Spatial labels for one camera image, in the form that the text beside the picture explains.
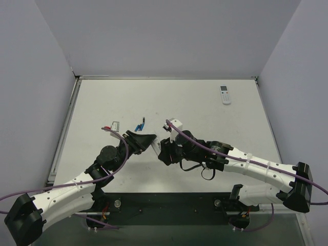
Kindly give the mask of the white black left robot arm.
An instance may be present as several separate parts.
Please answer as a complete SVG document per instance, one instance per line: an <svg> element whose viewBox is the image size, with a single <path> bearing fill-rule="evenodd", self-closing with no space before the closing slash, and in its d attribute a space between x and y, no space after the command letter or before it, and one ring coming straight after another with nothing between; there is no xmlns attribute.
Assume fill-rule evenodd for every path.
<svg viewBox="0 0 328 246"><path fill-rule="evenodd" d="M133 154L144 152L157 136L127 131L117 137L118 146L103 147L94 163L75 178L43 193L24 193L16 199L4 223L17 245L30 245L47 228L74 213L101 210L105 206L102 188Z"/></svg>

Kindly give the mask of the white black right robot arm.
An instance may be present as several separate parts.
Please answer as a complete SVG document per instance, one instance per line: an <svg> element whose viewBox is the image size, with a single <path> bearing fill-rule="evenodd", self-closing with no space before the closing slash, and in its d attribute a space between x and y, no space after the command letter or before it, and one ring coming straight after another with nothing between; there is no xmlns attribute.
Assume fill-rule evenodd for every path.
<svg viewBox="0 0 328 246"><path fill-rule="evenodd" d="M306 163L294 166L264 160L226 143L197 139L188 130L177 134L174 140L157 140L153 147L158 159L168 166L187 160L203 169L238 173L262 181L258 186L233 186L230 199L245 206L272 203L296 212L310 211L313 178Z"/></svg>

